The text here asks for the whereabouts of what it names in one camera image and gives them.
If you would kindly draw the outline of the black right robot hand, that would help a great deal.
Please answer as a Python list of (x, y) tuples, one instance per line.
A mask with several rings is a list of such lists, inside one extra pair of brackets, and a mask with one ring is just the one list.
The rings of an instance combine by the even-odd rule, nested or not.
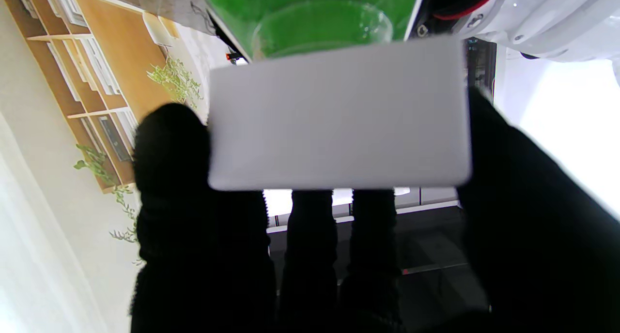
[[(472, 176), (457, 187), (465, 255), (490, 307), (432, 333), (617, 333), (619, 222), (476, 87)], [(332, 192), (294, 191), (282, 283), (261, 191), (208, 185), (210, 133), (171, 102), (137, 129), (133, 333), (403, 333), (392, 190), (354, 190), (348, 274), (337, 285)]]

